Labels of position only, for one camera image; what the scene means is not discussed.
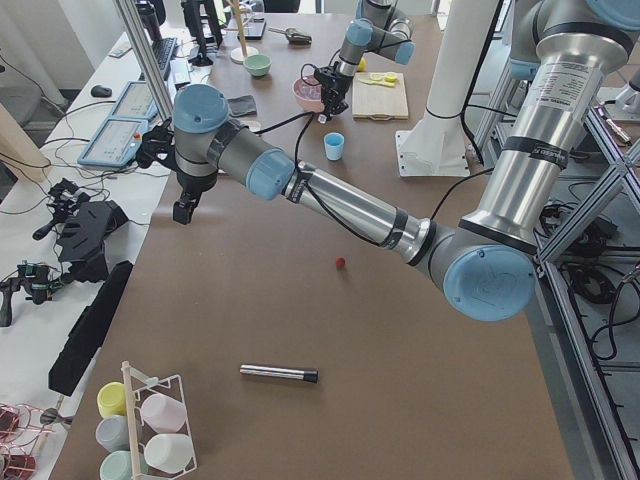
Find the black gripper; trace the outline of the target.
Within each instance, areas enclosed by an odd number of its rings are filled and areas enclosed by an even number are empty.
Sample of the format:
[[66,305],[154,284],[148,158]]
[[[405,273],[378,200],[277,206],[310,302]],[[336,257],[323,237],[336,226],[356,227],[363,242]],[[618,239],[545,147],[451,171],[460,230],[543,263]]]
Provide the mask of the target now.
[[327,123],[331,120],[331,113],[341,114],[348,108],[345,96],[353,77],[340,73],[337,64],[316,67],[313,77],[321,84],[321,99],[325,106],[324,110],[317,114],[317,121]]
[[213,172],[206,176],[192,176],[184,172],[176,174],[182,193],[173,205],[173,220],[180,224],[190,224],[195,208],[198,206],[202,194],[211,190],[218,178]]

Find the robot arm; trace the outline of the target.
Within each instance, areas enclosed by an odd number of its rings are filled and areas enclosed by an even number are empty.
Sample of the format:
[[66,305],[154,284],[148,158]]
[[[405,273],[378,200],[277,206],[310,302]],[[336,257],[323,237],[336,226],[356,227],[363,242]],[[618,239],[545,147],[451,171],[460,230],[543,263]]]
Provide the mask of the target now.
[[174,159],[194,208],[219,173],[251,194],[283,197],[352,235],[397,253],[448,303],[479,321],[522,311],[534,292],[533,228],[603,79],[623,66],[639,35],[632,1],[537,1],[514,29],[513,66],[531,81],[476,209],[455,227],[417,218],[307,162],[231,118],[209,85],[179,92]]
[[331,120],[347,109],[345,96],[365,53],[407,65],[415,51],[412,34],[413,24],[396,1],[358,1],[339,51],[328,65],[314,68],[324,105],[319,119]]

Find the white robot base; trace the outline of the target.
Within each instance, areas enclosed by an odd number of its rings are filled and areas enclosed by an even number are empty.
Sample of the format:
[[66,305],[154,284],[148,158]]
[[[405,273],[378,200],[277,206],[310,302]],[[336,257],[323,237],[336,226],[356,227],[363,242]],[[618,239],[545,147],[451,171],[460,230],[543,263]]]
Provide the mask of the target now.
[[497,0],[454,1],[447,23],[425,113],[410,130],[396,133],[402,177],[469,174],[462,128],[463,110],[473,92],[481,54],[493,37],[502,3]]

